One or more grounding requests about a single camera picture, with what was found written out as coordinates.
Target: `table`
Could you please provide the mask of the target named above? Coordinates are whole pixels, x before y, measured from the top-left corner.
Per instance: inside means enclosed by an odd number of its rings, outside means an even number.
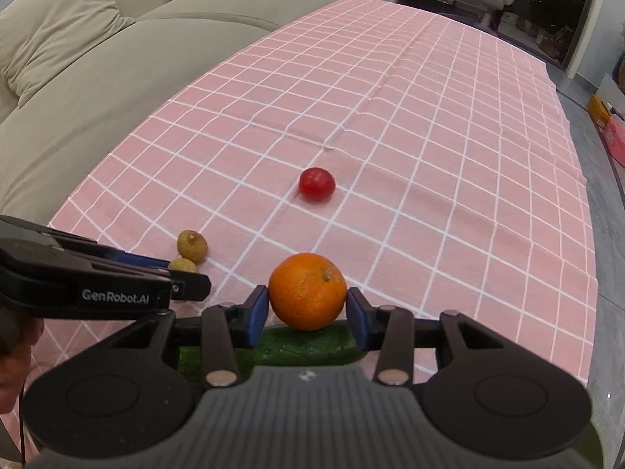
[[[313,165],[337,181],[326,204],[297,193]],[[593,232],[545,65],[421,10],[342,0],[240,51],[154,111],[51,225],[165,259],[201,231],[214,290],[179,316],[241,302],[313,251],[373,304],[460,310],[588,378]],[[119,327],[48,322],[35,375]],[[416,379],[435,368],[418,350]]]

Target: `tomato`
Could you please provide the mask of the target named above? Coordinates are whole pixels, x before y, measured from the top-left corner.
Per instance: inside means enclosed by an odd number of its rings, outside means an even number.
[[[321,167],[310,167],[299,177],[299,192],[306,200],[316,202],[326,200],[335,188],[333,176]]]

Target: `cucumber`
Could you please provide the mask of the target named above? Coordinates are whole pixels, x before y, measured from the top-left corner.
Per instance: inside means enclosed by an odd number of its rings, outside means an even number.
[[[235,349],[243,380],[256,365],[330,366],[347,365],[366,353],[355,345],[347,321],[335,321],[317,331],[296,331],[288,326],[271,326],[262,332],[253,349]],[[201,378],[199,347],[181,347],[178,371],[191,382]]]

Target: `doorway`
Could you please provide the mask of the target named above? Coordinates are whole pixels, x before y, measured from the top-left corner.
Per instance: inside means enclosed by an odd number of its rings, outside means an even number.
[[[592,0],[515,0],[505,7],[499,36],[566,70]]]

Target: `screw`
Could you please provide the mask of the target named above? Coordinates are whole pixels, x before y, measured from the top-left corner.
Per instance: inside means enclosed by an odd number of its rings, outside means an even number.
[[[305,382],[309,382],[312,381],[315,377],[317,377],[317,374],[315,374],[315,372],[313,372],[312,370],[304,370],[303,372],[300,372],[298,374],[298,377]]]
[[[377,378],[381,383],[386,384],[387,386],[401,386],[405,385],[410,376],[407,372],[400,370],[398,368],[388,368],[386,370],[382,370]]]
[[[225,388],[235,384],[237,376],[229,370],[213,370],[206,374],[206,382],[216,388]]]

